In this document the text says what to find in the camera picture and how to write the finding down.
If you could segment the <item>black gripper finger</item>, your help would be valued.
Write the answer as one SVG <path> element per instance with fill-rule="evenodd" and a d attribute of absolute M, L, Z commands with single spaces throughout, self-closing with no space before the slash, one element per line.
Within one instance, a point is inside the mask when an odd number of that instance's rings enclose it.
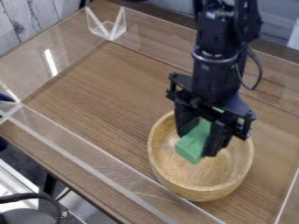
<path fill-rule="evenodd" d="M 176 101 L 173 104 L 173 114 L 177 135 L 183 137 L 199 124 L 197 109 L 183 101 Z"/>
<path fill-rule="evenodd" d="M 209 123 L 209 134 L 204 142 L 204 156 L 215 157 L 228 146 L 233 134 L 233 119 L 220 118 Z"/>

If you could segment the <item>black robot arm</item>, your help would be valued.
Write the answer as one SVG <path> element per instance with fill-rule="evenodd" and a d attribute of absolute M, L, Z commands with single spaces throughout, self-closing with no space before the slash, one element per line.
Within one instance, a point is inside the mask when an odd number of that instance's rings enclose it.
<path fill-rule="evenodd" d="M 259 61 L 248 44 L 257 39 L 261 17 L 257 0 L 192 0 L 197 25 L 191 49 L 192 75 L 169 74 L 167 98 L 173 102 L 179 141 L 175 150 L 191 163 L 217 155 L 233 137 L 249 136 L 256 113 L 239 90 L 247 59 Z"/>

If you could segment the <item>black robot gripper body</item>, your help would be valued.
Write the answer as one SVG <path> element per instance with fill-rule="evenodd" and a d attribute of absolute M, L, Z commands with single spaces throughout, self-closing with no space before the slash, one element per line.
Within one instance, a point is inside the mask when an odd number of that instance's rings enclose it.
<path fill-rule="evenodd" d="M 228 115 L 243 117 L 243 136 L 236 136 L 241 140 L 248 138 L 251 123 L 257 117 L 239 96 L 239 88 L 245 86 L 243 73 L 249 55 L 247 49 L 219 56 L 192 50 L 192 75 L 169 73 L 167 90 L 167 98 L 173 103 L 180 101 L 191 105 L 200 116 L 219 117 L 220 109 Z"/>

